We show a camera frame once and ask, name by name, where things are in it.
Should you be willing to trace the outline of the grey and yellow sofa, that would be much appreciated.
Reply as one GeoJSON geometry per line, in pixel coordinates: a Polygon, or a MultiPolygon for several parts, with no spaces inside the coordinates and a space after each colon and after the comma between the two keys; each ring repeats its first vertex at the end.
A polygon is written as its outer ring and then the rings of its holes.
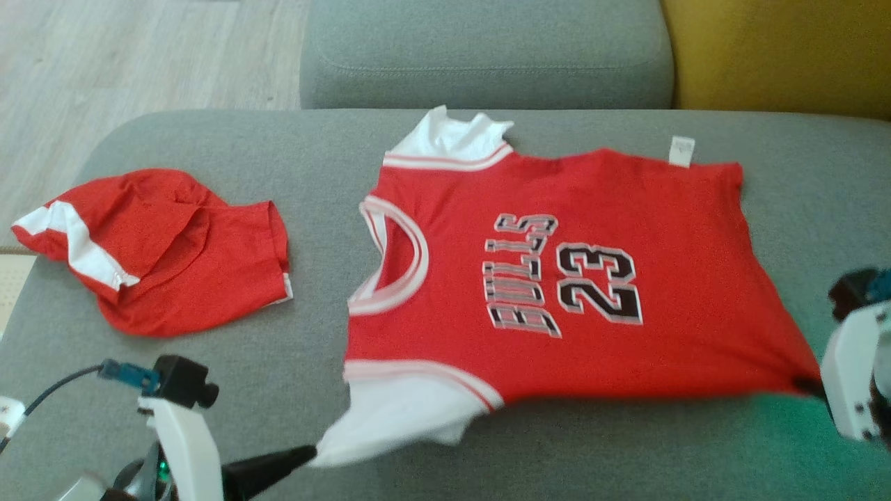
{"type": "MultiPolygon", "coordinates": [[[[818,352],[837,277],[891,267],[891,122],[790,113],[491,111],[522,153],[599,147],[737,161],[755,252],[818,352]]],[[[137,118],[94,150],[80,182],[185,170],[227,202],[273,200],[295,298],[213,332],[115,332],[60,262],[36,260],[0,340],[0,396],[30,402],[106,358],[175,353],[221,386],[206,415],[226,462],[317,440],[347,407],[346,299],[379,263],[358,204],[418,110],[176,111],[137,118]]],[[[840,438],[826,407],[767,395],[723,401],[530,401],[477,420],[455,447],[302,468],[258,501],[891,501],[891,454],[840,438]]]]}

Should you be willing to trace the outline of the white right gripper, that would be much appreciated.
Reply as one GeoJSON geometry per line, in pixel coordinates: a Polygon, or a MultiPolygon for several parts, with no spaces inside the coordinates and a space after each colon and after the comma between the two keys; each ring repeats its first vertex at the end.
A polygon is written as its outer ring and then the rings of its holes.
{"type": "Polygon", "coordinates": [[[891,446],[891,301],[849,313],[828,340],[821,378],[796,377],[794,387],[827,400],[841,436],[891,446]]]}

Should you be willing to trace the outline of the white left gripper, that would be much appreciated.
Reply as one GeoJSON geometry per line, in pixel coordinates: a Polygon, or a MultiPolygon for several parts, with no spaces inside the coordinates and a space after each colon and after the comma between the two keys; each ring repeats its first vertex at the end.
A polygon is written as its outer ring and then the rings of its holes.
{"type": "Polygon", "coordinates": [[[251,501],[317,454],[306,445],[221,466],[200,413],[158,397],[139,397],[138,408],[158,441],[130,485],[112,488],[85,473],[55,501],[251,501]]]}

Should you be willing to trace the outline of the grey sofa back cushion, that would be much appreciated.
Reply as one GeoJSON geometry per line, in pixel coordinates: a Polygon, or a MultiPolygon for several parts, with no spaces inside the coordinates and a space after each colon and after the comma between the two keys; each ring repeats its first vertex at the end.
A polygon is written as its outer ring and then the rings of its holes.
{"type": "Polygon", "coordinates": [[[659,0],[312,0],[309,109],[668,110],[659,0]]]}

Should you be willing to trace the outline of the large yellow sofa back cushion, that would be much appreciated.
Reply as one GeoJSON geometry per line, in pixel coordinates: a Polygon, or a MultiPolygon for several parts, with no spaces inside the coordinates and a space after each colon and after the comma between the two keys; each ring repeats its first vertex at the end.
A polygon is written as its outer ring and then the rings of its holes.
{"type": "Polygon", "coordinates": [[[891,0],[660,0],[682,110],[891,121],[891,0]]]}

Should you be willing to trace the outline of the red shorts with white stripe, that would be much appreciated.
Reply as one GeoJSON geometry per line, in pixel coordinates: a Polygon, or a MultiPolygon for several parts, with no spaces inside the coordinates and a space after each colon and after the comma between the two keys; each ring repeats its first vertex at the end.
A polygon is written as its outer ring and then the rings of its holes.
{"type": "Polygon", "coordinates": [[[294,296],[276,204],[229,204],[178,169],[77,185],[10,231],[29,250],[65,263],[126,334],[203,332],[294,296]]]}

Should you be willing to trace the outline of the cream perforated laundry basket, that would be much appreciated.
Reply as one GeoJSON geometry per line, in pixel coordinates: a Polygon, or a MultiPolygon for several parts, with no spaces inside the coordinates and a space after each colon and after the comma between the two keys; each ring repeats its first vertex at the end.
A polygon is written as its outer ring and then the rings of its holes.
{"type": "Polygon", "coordinates": [[[35,261],[26,248],[0,246],[0,340],[35,261]]]}

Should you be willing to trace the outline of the red Bulls 23 jersey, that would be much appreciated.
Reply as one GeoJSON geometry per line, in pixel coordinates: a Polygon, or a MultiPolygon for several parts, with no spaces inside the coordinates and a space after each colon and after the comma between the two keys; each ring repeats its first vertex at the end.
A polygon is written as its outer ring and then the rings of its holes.
{"type": "Polygon", "coordinates": [[[347,412],[310,466],[458,443],[532,397],[804,394],[812,350],[760,265],[738,163],[524,155],[510,121],[428,111],[360,213],[347,412]]]}

